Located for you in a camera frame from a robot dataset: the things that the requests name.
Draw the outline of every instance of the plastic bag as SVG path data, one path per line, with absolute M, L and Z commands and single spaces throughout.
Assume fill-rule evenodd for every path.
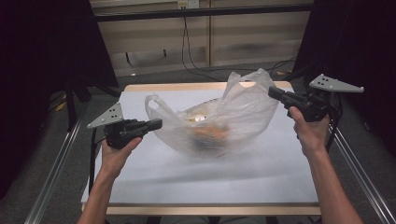
M 243 87 L 239 82 L 244 81 L 252 86 Z M 218 99 L 174 112 L 154 94 L 146 97 L 146 112 L 163 120 L 154 132 L 169 147 L 194 157 L 221 157 L 243 150 L 268 127 L 278 105 L 268 96 L 270 86 L 275 84 L 262 69 L 243 77 L 232 72 Z

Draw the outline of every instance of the table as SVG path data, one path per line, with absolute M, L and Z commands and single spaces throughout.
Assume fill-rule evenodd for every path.
M 276 85 L 292 91 L 288 82 Z M 225 86 L 226 83 L 131 85 L 125 88 L 120 103 L 126 119 L 147 120 L 144 100 L 141 102 L 147 94 L 157 93 L 178 110 L 220 97 Z M 177 102 L 172 102 L 172 98 L 177 98 Z M 189 100 L 182 106 L 181 98 Z M 154 133 L 147 134 L 116 180 L 107 213 L 320 215 L 308 162 L 292 129 L 293 121 L 286 113 L 279 104 L 268 129 L 247 150 L 222 159 L 191 158 L 165 145 Z M 98 157 L 96 167 L 100 167 L 100 160 Z M 81 199 L 83 204 L 87 191 L 88 188 Z

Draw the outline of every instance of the person's left hand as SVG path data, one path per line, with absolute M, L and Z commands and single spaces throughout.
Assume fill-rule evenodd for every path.
M 141 141 L 142 139 L 137 137 L 122 149 L 114 149 L 107 145 L 107 141 L 103 141 L 101 171 L 114 179 L 117 178 L 129 155 Z

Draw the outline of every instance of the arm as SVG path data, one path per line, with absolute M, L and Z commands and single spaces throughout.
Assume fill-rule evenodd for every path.
M 102 166 L 78 223 L 105 223 L 107 204 L 114 181 L 120 175 L 132 150 L 141 141 L 141 138 L 136 138 L 121 150 L 109 147 L 106 141 L 102 142 Z
M 307 123 L 296 107 L 292 106 L 290 113 L 311 168 L 323 223 L 362 223 L 341 186 L 325 147 L 329 117 Z

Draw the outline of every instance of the black horizontal bar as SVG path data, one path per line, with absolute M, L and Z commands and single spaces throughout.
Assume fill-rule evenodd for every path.
M 278 13 L 278 12 L 299 12 L 310 11 L 312 4 L 299 5 L 279 5 L 266 7 L 211 7 L 196 9 L 177 9 L 150 12 L 133 13 L 104 13 L 96 14 L 96 21 L 136 21 L 151 19 L 183 18 L 183 17 L 203 17 L 203 16 L 224 16 L 240 14 Z

